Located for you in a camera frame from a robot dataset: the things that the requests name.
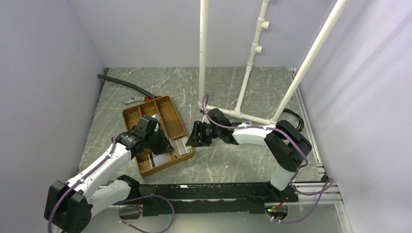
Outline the woven brown divided tray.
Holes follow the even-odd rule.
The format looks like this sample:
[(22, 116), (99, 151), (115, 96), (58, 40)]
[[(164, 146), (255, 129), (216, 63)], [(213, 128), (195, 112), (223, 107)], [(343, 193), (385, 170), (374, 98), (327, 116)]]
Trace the woven brown divided tray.
[(162, 96), (122, 111), (124, 124), (129, 131), (138, 124), (142, 116), (157, 119), (155, 129), (163, 132), (173, 149), (159, 155), (154, 154), (151, 149), (145, 149), (136, 155), (135, 161), (142, 177), (153, 175), (194, 156), (193, 148), (186, 146), (188, 134), (169, 96)]

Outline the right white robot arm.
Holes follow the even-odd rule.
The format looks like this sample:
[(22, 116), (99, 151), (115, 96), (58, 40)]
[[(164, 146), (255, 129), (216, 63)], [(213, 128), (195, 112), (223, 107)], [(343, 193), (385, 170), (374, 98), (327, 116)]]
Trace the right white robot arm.
[(268, 196), (273, 201), (282, 200), (299, 169), (308, 164), (307, 156), (312, 151), (312, 144), (300, 131), (286, 120), (266, 126), (231, 122), (218, 108), (205, 113), (205, 117), (210, 122), (195, 121), (186, 146), (210, 146), (215, 138), (232, 145), (266, 146), (278, 164)]

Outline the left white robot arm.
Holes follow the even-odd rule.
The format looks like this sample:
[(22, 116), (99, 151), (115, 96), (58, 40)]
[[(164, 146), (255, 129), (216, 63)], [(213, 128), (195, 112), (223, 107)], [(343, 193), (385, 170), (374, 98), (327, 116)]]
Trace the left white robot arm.
[(149, 198), (150, 195), (141, 194), (139, 182), (130, 176), (121, 175), (110, 185), (104, 182), (145, 150), (154, 154), (174, 151), (159, 120), (159, 115), (142, 116), (130, 131), (112, 137), (106, 152), (85, 170), (66, 182), (55, 181), (48, 190), (44, 212), (47, 231), (80, 233), (96, 214), (110, 205)]

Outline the orange leather card holder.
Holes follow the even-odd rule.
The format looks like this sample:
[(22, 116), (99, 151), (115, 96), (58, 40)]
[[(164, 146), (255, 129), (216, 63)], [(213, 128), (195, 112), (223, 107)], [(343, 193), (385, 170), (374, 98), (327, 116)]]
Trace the orange leather card holder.
[(247, 120), (247, 121), (243, 121), (242, 124), (247, 124), (247, 125), (256, 125), (255, 122)]

